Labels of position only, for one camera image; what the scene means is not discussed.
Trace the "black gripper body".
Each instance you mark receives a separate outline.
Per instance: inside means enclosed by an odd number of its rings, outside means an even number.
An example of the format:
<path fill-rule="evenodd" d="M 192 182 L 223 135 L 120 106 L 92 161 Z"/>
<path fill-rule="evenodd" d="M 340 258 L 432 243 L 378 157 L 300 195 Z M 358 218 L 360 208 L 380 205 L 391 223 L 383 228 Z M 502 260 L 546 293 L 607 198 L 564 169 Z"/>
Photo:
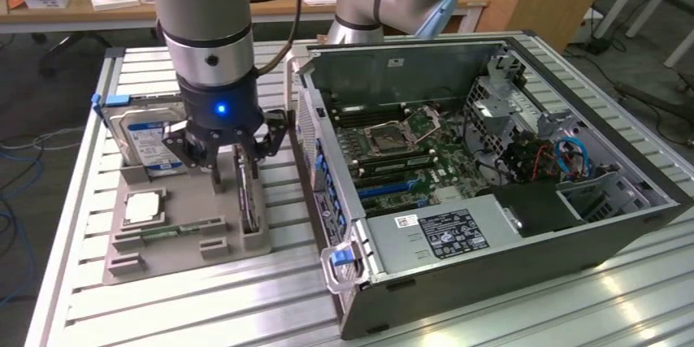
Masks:
<path fill-rule="evenodd" d="M 204 86 L 177 75 L 188 118 L 188 132 L 205 145 L 248 142 L 263 125 L 258 103 L 258 70 L 251 69 L 235 82 Z"/>

